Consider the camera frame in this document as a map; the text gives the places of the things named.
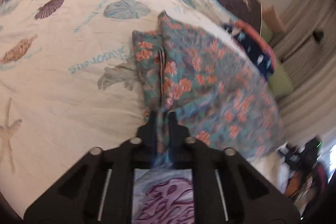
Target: pillow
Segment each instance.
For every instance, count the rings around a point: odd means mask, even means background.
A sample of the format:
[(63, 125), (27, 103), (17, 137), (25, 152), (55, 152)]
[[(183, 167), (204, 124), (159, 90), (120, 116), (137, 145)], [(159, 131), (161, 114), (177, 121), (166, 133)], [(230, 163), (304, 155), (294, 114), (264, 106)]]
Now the pillow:
[(269, 41), (273, 37), (272, 30), (268, 27), (266, 22), (263, 20), (261, 23), (261, 37), (269, 44)]
[(285, 25), (275, 11), (274, 5), (262, 10), (262, 18), (272, 32), (286, 32)]
[(268, 87), (277, 100), (294, 91), (292, 81), (279, 61), (274, 74), (268, 78)]
[(158, 109), (158, 152), (169, 141), (170, 111), (191, 136), (212, 148), (234, 147), (245, 158), (267, 155), (284, 143), (276, 103), (249, 61), (225, 41), (166, 12), (158, 22), (161, 34), (132, 36), (147, 112)]

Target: white bedspread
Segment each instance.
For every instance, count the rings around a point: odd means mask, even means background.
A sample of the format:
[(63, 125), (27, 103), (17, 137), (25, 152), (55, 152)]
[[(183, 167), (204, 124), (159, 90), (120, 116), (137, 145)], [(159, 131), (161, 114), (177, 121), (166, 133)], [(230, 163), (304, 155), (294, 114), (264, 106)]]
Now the white bedspread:
[[(116, 147), (143, 124), (131, 34), (155, 29), (162, 10), (239, 51), (217, 25), (234, 17), (216, 0), (11, 0), (0, 8), (0, 190), (21, 217), (91, 147)], [(129, 73), (119, 74), (121, 63)]]

